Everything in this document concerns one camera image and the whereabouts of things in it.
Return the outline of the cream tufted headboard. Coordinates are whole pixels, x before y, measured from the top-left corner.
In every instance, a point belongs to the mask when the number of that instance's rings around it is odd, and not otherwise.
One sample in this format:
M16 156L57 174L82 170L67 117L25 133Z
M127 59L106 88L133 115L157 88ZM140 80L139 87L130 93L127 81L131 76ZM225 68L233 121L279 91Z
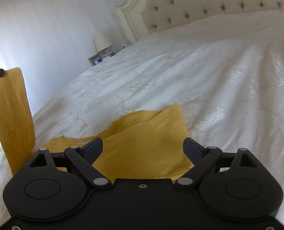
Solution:
M284 11L284 0L128 0L116 7L123 31L134 44L153 32L221 14Z

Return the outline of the white bedside lamp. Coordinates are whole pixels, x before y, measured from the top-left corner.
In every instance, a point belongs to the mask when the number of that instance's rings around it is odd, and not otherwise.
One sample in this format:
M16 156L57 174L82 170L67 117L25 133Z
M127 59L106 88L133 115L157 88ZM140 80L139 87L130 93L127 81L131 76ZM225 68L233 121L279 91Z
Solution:
M94 43L98 52L104 51L113 45L112 41L102 30L94 33Z

